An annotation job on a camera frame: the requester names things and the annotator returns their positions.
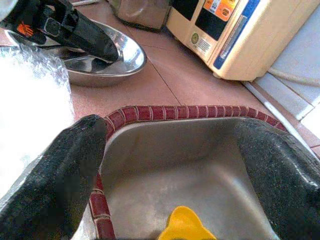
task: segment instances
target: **white cable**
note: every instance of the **white cable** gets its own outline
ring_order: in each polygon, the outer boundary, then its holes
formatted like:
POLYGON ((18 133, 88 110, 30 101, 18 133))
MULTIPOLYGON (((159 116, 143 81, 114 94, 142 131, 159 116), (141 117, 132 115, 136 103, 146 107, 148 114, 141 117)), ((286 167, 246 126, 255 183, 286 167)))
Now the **white cable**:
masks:
POLYGON ((270 67, 268 72, 281 79, 288 80, 297 84, 308 85, 313 87, 320 87, 320 79, 313 77, 296 76, 287 72, 283 72, 274 67, 270 67))
POLYGON ((288 132, 294 136, 316 159, 318 157, 311 150, 305 140, 300 136, 294 126, 276 109, 254 86, 248 81, 242 81, 242 84, 282 123, 288 132))

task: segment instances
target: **blue stripe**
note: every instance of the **blue stripe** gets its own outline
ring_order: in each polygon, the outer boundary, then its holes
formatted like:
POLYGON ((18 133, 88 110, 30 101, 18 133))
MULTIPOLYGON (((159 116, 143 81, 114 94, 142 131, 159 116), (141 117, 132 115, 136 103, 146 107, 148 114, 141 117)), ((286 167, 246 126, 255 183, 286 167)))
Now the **blue stripe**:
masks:
POLYGON ((259 4, 260 0, 249 0, 248 3, 246 4, 243 12, 241 15, 243 15, 244 17, 246 17, 246 22, 244 23, 244 25, 242 26, 241 31, 238 33, 238 35, 235 38, 235 41, 232 44, 232 47, 230 48, 229 52, 226 54, 225 58, 221 58, 220 54, 219 56, 215 59, 213 66, 217 69, 220 69, 222 67, 222 65, 224 64, 225 60, 228 58, 229 53, 231 52, 231 50, 234 48, 238 38, 240 37, 242 31, 244 30, 245 26, 247 25, 250 17, 252 16, 252 14, 254 13, 254 11, 256 10, 258 4, 259 4))

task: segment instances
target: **beige appliance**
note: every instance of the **beige appliance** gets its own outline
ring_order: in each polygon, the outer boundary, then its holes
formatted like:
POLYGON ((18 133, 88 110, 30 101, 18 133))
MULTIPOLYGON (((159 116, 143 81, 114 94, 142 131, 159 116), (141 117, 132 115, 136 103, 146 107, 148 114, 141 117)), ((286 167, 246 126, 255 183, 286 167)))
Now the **beige appliance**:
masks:
POLYGON ((216 77, 253 81, 266 73, 319 3, 175 0, 166 26, 216 77))

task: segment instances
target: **tiled floor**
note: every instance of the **tiled floor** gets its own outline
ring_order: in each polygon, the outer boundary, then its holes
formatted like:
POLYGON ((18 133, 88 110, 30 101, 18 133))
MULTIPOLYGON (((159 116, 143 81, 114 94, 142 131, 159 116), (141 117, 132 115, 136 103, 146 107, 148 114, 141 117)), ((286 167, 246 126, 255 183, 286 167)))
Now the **tiled floor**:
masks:
MULTIPOLYGON (((76 119, 89 114, 106 116, 128 105, 243 105, 270 114, 239 82, 216 79, 205 64, 168 31, 154 33, 128 27, 113 15, 104 0, 78 9, 87 17, 108 24, 136 40, 144 48, 148 62, 141 72, 115 86, 90 88, 72 85, 76 119)), ((0 29, 0 45, 8 44, 0 29)), ((311 147, 320 145, 320 140, 311 132, 296 123, 294 118, 292 121, 311 147)))

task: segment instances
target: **appliance label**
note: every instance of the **appliance label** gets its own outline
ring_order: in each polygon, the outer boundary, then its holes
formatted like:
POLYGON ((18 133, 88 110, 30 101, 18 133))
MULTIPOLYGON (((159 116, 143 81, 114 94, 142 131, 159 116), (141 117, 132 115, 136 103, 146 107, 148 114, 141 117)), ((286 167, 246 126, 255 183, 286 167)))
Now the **appliance label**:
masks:
POLYGON ((239 0, 206 0, 203 8, 227 22, 239 0))
POLYGON ((206 56, 211 50, 211 44, 205 38, 199 37, 198 33, 194 32, 191 36, 193 47, 206 56))

